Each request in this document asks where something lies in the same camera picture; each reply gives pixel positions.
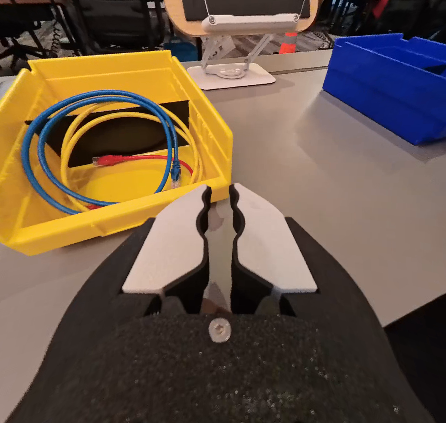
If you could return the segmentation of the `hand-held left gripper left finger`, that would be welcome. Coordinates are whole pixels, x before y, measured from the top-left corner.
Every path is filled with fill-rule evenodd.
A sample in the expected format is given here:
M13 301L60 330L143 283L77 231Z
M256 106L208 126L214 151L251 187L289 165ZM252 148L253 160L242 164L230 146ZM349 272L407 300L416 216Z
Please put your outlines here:
M122 286L126 294L177 297L198 314L209 283L208 229L211 188L199 185L154 219Z

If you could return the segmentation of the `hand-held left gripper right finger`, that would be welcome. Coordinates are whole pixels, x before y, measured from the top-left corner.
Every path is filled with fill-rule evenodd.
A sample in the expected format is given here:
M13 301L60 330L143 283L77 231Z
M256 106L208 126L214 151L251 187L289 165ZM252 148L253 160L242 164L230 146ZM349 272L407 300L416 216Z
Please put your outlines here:
M233 211L231 311L254 314L265 297L318 290L288 220L240 183L230 186Z

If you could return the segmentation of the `yellow plastic bin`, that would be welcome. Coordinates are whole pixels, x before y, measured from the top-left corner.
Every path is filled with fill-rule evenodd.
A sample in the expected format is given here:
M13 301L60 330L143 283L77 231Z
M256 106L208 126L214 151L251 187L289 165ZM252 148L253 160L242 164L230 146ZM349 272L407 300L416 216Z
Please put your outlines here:
M1 99L1 244L37 255L126 231L198 186L188 185L190 172L182 168L181 187L172 189L169 179L163 192L155 193L165 170L165 161L160 159L109 167L91 163L68 167L69 187L119 205L69 215L42 199L21 163L21 145L29 125L57 102L99 90L129 91L159 105L189 101L188 129L203 164L199 183L210 186L212 202L228 198L233 134L169 51L35 60L30 70L20 71Z

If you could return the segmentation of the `blue plastic bin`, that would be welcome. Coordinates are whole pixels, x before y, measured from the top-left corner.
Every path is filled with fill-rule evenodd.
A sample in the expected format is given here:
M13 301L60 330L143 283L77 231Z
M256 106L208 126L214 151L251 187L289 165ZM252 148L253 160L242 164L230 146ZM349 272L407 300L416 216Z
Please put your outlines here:
M323 90L412 145L445 140L446 45L402 33L335 39Z

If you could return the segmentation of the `white stand base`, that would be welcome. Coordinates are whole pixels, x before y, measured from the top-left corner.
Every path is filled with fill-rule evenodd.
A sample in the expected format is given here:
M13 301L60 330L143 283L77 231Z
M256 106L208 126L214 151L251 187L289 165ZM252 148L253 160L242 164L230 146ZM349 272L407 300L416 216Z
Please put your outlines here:
M254 63L273 37L273 34L262 36L243 62L210 64L211 57L219 51L220 46L231 39L231 36L211 36L206 43L200 64L187 68L187 72L203 91L273 84L275 77Z

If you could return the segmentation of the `blue container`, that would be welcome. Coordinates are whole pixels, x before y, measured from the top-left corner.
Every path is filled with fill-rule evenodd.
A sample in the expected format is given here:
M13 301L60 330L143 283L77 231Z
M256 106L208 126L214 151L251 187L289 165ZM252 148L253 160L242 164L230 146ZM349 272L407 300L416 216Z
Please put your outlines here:
M172 38L163 44L163 48L169 50L171 55L180 62L198 61L197 47L188 41L183 41L181 38Z

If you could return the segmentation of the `orange traffic cone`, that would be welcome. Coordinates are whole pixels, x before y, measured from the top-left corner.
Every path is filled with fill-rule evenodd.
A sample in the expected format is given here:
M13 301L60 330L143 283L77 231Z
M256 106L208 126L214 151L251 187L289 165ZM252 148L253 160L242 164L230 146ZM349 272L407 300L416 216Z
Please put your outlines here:
M279 49L279 54L296 53L297 37L298 37L298 33L296 31L285 33L285 35L281 39L281 46Z

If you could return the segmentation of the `black office chair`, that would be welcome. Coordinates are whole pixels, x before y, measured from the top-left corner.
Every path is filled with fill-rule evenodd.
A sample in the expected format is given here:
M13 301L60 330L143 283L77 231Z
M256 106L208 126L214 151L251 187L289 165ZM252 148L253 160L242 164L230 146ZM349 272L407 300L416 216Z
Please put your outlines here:
M163 44L161 0L71 0L94 54L153 51Z

